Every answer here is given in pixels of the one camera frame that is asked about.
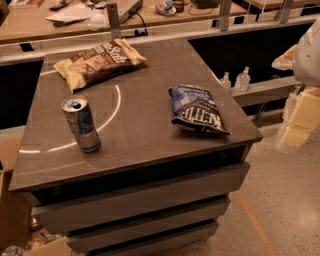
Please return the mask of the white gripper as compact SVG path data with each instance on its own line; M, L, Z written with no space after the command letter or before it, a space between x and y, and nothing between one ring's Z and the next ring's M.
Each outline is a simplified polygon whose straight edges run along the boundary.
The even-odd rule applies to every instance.
M294 151L320 126L320 19L300 38L297 46L277 57L272 67L283 71L293 69L296 80L314 86L299 95L291 93L286 101L276 149Z

